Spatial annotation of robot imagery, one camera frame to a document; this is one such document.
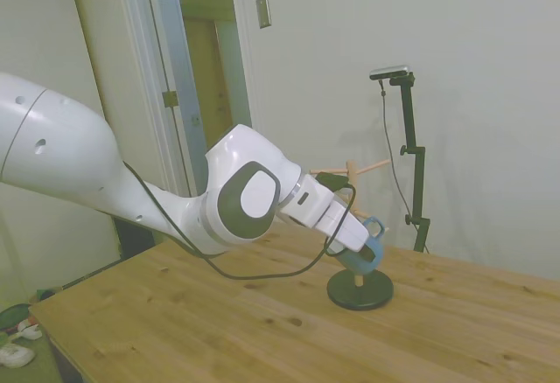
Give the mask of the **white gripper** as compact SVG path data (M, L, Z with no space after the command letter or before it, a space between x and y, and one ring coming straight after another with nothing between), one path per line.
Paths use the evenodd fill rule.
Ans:
M342 204L335 196L336 191L349 189L349 181L345 176L335 174L302 174L289 196L279 205L278 217L317 230L331 238L334 242L329 250L339 253L344 249L351 250L366 263L372 263L375 251L365 245L368 230L347 212L347 205Z

